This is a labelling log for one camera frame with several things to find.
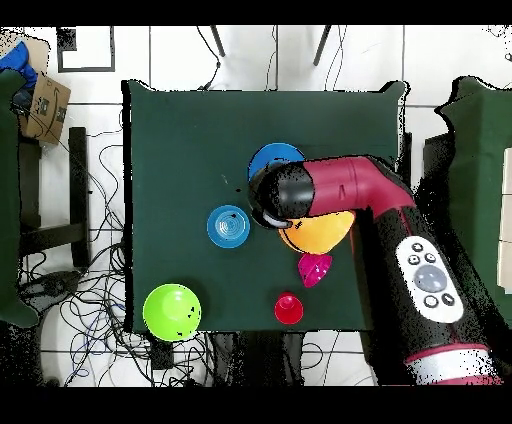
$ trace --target table leg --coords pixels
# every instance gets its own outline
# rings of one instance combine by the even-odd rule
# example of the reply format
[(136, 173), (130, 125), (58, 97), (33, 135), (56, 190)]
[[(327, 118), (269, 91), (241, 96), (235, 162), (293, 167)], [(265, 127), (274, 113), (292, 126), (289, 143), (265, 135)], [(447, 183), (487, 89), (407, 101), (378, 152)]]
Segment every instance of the table leg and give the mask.
[(318, 45), (318, 49), (316, 50), (315, 60), (313, 61), (313, 65), (318, 66), (318, 62), (320, 62), (320, 58), (322, 57), (322, 52), (324, 51), (325, 42), (327, 41), (327, 36), (329, 35), (329, 31), (331, 30), (332, 25), (326, 25), (324, 27), (324, 32), (322, 34), (322, 38), (320, 39), (320, 44)]
[(226, 53), (224, 52), (224, 48), (222, 47), (222, 43), (220, 41), (219, 32), (217, 31), (217, 26), (210, 25), (210, 28), (212, 29), (213, 38), (215, 38), (215, 44), (217, 44), (217, 49), (219, 50), (220, 57), (226, 56)]
[(69, 217), (70, 224), (82, 225), (82, 238), (71, 243), (73, 265), (88, 268), (89, 251), (89, 176), (87, 165), (87, 136), (84, 127), (69, 129)]

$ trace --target chair leg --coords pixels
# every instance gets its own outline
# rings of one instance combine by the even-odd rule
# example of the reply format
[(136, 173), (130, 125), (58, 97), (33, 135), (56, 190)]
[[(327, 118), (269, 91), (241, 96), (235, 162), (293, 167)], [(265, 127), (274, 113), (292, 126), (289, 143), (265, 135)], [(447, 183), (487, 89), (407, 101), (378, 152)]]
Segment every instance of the chair leg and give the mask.
[(331, 30), (332, 25), (326, 25), (324, 27), (324, 32), (322, 34), (322, 38), (320, 39), (320, 44), (318, 45), (318, 49), (316, 50), (315, 60), (313, 61), (313, 65), (318, 66), (320, 62), (320, 58), (322, 57), (322, 52), (324, 51), (325, 42), (327, 41), (327, 36), (329, 35), (329, 31)]
[(222, 43), (220, 41), (219, 32), (217, 31), (217, 26), (210, 25), (210, 28), (212, 29), (213, 38), (215, 38), (215, 44), (217, 44), (217, 49), (219, 50), (220, 57), (226, 56), (226, 53), (224, 52), (224, 48), (222, 47)]

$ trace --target orange bowl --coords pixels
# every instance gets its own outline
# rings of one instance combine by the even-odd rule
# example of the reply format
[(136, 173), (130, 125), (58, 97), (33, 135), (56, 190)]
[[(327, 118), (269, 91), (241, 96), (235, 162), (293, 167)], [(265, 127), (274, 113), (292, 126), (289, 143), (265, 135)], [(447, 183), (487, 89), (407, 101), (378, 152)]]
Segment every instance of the orange bowl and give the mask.
[(323, 255), (347, 235), (355, 220), (351, 211), (330, 213), (314, 218), (291, 219), (293, 225), (278, 230), (291, 249), (301, 253)]

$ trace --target red cup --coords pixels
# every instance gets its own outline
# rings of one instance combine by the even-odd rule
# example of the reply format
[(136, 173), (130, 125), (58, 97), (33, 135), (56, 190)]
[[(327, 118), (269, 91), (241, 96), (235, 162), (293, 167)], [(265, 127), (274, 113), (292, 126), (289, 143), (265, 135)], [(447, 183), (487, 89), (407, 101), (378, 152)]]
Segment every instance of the red cup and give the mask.
[(297, 296), (293, 293), (284, 292), (277, 299), (274, 314), (282, 324), (293, 325), (302, 319), (304, 308)]

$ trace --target white button panel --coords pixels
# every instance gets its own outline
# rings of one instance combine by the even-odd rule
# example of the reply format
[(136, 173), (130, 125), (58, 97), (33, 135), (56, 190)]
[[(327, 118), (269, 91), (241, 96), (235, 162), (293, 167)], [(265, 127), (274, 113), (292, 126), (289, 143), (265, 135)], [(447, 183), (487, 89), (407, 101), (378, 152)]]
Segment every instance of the white button panel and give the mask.
[[(462, 318), (464, 314), (462, 300), (441, 255), (432, 243), (419, 236), (407, 237), (398, 245), (396, 258), (414, 307), (422, 316), (431, 321), (447, 324)], [(423, 275), (422, 270), (426, 270), (425, 273), (428, 275)], [(418, 284), (415, 282), (415, 277), (421, 280)]]

